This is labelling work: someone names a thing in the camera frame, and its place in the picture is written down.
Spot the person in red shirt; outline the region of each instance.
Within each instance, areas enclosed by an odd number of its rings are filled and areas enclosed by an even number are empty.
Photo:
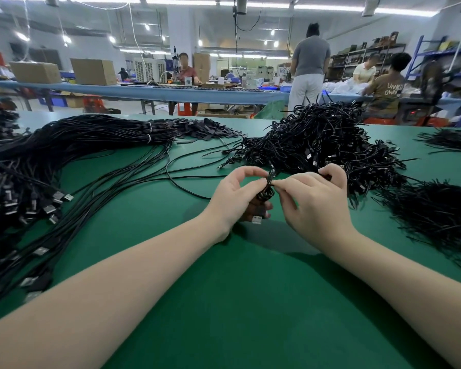
[[[193,67],[188,66],[188,55],[186,53],[181,53],[179,55],[179,62],[181,62],[181,71],[178,72],[176,75],[176,79],[179,80],[180,82],[184,83],[184,78],[185,76],[191,76],[191,79],[193,80],[193,85],[199,84],[200,80],[198,79],[197,76],[197,70],[195,70]],[[174,114],[174,108],[176,107],[175,102],[169,102],[169,115]],[[196,116],[198,111],[198,104],[197,103],[192,103],[191,104],[191,116]]]

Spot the person's right hand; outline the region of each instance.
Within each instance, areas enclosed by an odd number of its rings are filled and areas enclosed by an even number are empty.
[[[307,242],[322,252],[341,244],[357,231],[350,219],[347,175],[336,164],[318,173],[297,173],[272,184],[280,195],[287,223]]]

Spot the red shirt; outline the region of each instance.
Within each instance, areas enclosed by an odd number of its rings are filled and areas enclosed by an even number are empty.
[[[181,72],[177,73],[176,78],[179,81],[184,81],[185,76],[191,76],[191,79],[194,79],[195,77],[198,77],[197,70],[195,70],[193,67],[190,67],[190,66],[188,66],[186,70],[183,70],[183,68],[181,68]]]

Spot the person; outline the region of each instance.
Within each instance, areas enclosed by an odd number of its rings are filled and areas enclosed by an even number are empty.
[[[229,70],[229,72],[227,73],[227,75],[224,77],[224,80],[230,80],[230,79],[233,79],[235,78],[234,74],[233,74],[233,71],[232,70]]]
[[[179,71],[176,75],[176,79],[179,80],[182,84],[184,84],[185,77],[191,77],[192,84],[197,85],[200,84],[200,80],[198,79],[197,70],[193,67],[189,66],[189,58],[186,53],[179,54],[179,62],[181,62],[181,71]],[[169,115],[174,114],[174,108],[176,107],[175,102],[169,102]],[[198,104],[192,103],[191,104],[191,116],[196,116],[198,112]]]
[[[401,75],[412,60],[408,53],[396,53],[391,56],[391,66],[387,74],[379,76],[362,95],[373,94],[374,100],[369,103],[363,117],[379,117],[393,119],[398,112],[399,96],[405,87],[406,79]]]
[[[322,92],[330,56],[329,44],[320,37],[319,24],[309,24],[306,38],[297,44],[292,55],[290,73],[295,77],[290,89],[289,111],[296,105],[316,102]]]
[[[118,72],[118,73],[119,73],[120,76],[121,76],[121,80],[126,80],[126,79],[128,79],[128,77],[129,77],[129,74],[126,72],[126,70],[125,70],[124,67],[122,67],[122,68],[121,68],[121,71]]]
[[[273,181],[286,222],[372,287],[450,365],[461,369],[461,283],[357,232],[344,170],[328,164],[319,173]],[[259,167],[236,168],[196,218],[88,267],[0,319],[0,369],[103,366],[160,297],[225,239],[234,223],[251,220],[259,206],[273,208],[256,199],[267,175]],[[251,176],[261,179],[240,186]]]
[[[377,53],[372,53],[369,59],[364,63],[357,65],[353,71],[353,81],[357,84],[370,83],[374,80],[377,68],[375,65],[379,63],[380,56]]]

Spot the person in brown shirt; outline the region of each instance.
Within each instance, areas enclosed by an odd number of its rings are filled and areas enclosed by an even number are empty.
[[[177,73],[176,79],[184,83],[184,77],[185,76],[191,76],[191,79],[193,81],[193,85],[199,84],[200,80],[198,79],[197,76],[197,70],[195,70],[193,67],[188,66],[188,55],[186,53],[181,53],[179,55],[179,62],[181,62],[181,71]],[[169,102],[169,115],[174,114],[174,108],[176,107],[175,102]],[[191,115],[194,117],[196,116],[198,111],[198,104],[197,103],[192,103],[191,104]]]
[[[363,117],[380,117],[392,119],[398,112],[399,96],[405,87],[406,79],[401,75],[412,60],[408,53],[396,53],[391,57],[391,67],[387,74],[379,76],[362,95],[374,95],[374,100],[367,106]]]

